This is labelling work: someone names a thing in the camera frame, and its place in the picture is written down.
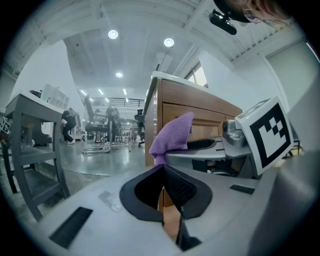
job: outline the black slot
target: black slot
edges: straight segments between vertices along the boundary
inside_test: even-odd
[[[239,192],[242,192],[242,193],[246,193],[246,194],[249,194],[249,195],[252,195],[255,192],[255,189],[252,188],[252,187],[241,186],[241,185],[236,185],[236,184],[233,184],[230,187],[230,189],[231,190],[235,190],[235,191],[239,191]]]
[[[67,249],[79,233],[93,210],[84,207],[76,209],[68,219],[50,236],[50,239]]]
[[[188,150],[206,150],[214,147],[215,145],[215,140],[208,138],[189,141],[186,143]]]

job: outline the white countertop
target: white countertop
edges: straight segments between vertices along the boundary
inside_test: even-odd
[[[156,86],[155,80],[157,78],[160,78],[160,79],[163,79],[163,80],[173,81],[173,82],[179,83],[181,85],[190,86],[190,87],[193,87],[195,89],[201,90],[203,92],[209,93],[208,92],[208,88],[203,87],[203,86],[201,86],[201,85],[199,85],[197,83],[191,82],[191,81],[186,80],[186,79],[181,78],[181,77],[174,76],[172,74],[167,74],[167,73],[163,73],[163,72],[159,72],[159,71],[154,71],[154,72],[152,72],[152,76],[151,76],[151,79],[150,79],[149,89],[148,89],[148,93],[146,95],[146,101],[145,101],[144,108],[143,108],[143,115],[145,115],[146,112],[147,112],[147,107],[149,106],[151,96],[152,96],[152,94],[154,92],[154,89],[155,89],[155,86]]]
[[[38,98],[37,96],[33,95],[32,93],[30,93],[28,91],[23,91],[23,90],[20,90],[14,97],[12,97],[12,99],[9,101],[7,106],[19,95],[22,95],[22,96],[28,98],[29,100],[44,106],[47,109],[56,111],[61,114],[63,114],[63,112],[64,112],[62,109],[45,102],[43,99]]]

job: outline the cabinet drawer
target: cabinet drawer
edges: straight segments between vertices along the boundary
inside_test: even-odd
[[[222,135],[222,122],[225,120],[224,114],[190,106],[163,103],[163,125],[188,112],[194,113],[191,134],[189,135],[188,141],[212,138]]]

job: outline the desk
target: desk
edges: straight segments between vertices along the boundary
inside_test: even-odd
[[[145,165],[154,164],[149,149],[160,130],[185,113],[193,112],[188,141],[222,135],[222,123],[242,110],[209,93],[208,89],[162,72],[153,72],[143,115],[145,118]]]

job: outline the white wall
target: white wall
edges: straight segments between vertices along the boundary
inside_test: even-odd
[[[286,94],[266,57],[257,54],[248,61],[242,61],[234,72],[256,92],[256,102],[278,96],[284,109],[289,111]]]
[[[1,72],[0,74],[0,112],[6,111],[6,105],[10,99],[11,92],[15,86],[15,80]]]
[[[256,55],[248,61],[242,61],[233,70],[205,51],[200,53],[199,60],[211,94],[236,105],[242,111],[259,101],[278,96],[287,109],[287,100],[279,80],[265,57]]]
[[[199,54],[208,92],[246,111],[260,99],[257,90],[206,51]]]
[[[60,91],[70,98],[68,108],[79,112],[82,118],[84,106],[76,90],[68,61],[67,47],[63,41],[53,45],[43,44],[34,52],[21,71],[11,98],[20,90],[43,90],[46,84],[60,87]]]
[[[282,84],[290,109],[306,93],[320,73],[320,64],[304,41],[267,60]]]

